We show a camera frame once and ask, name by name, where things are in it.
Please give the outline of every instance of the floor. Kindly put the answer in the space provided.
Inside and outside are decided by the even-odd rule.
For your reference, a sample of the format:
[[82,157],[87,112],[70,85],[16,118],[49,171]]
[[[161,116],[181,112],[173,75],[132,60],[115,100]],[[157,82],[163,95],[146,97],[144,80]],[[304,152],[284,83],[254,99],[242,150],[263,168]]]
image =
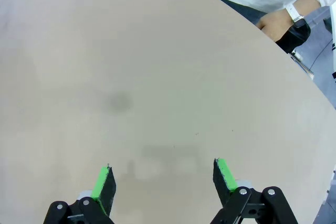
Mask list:
[[323,22],[323,19],[328,17],[328,7],[321,8],[307,17],[311,34],[308,40],[297,48],[297,52],[303,56],[302,62],[314,72],[314,83],[336,108],[336,83],[332,77],[332,35]]
[[[307,17],[311,27],[309,39],[297,52],[302,62],[314,72],[314,83],[336,108],[336,84],[333,73],[332,35],[324,26],[323,19],[330,16],[329,8],[321,8]],[[330,187],[313,224],[336,224],[336,185]]]

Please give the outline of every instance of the white watch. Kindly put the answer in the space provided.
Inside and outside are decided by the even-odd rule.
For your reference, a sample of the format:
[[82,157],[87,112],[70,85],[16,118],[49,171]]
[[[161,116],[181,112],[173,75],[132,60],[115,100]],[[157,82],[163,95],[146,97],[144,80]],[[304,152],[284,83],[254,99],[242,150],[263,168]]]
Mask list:
[[306,23],[306,21],[304,20],[304,17],[301,16],[298,11],[295,9],[295,7],[293,6],[293,4],[289,4],[286,6],[286,10],[289,14],[289,16],[292,18],[294,25],[296,27],[301,27],[302,25],[304,25]]

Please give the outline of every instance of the wrist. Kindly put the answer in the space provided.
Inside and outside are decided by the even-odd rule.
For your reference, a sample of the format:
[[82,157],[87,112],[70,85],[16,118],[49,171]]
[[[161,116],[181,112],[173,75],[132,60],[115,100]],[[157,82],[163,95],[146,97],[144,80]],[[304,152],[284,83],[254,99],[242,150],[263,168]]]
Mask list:
[[291,27],[294,24],[294,22],[293,22],[291,16],[289,15],[288,11],[286,9],[282,9],[281,13],[282,13],[282,16],[283,16],[285,22],[289,25],[289,27]]

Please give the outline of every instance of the round table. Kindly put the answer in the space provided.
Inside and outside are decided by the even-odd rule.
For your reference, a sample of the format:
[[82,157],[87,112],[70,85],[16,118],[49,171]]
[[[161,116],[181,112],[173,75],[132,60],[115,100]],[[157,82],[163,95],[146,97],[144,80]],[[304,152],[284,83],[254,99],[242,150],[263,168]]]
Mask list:
[[116,224],[210,223],[213,159],[312,223],[336,113],[219,0],[0,0],[0,222],[42,223],[109,163]]

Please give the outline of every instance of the watch strap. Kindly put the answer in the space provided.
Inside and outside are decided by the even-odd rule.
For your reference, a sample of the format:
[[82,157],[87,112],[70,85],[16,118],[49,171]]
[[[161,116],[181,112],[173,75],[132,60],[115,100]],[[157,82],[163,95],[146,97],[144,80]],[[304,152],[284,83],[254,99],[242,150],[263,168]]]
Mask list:
[[289,4],[286,6],[286,10],[289,14],[289,16],[292,18],[292,20],[294,22],[296,22],[297,20],[299,20],[300,18],[303,18],[298,11],[296,10],[296,8],[294,7],[293,4]]

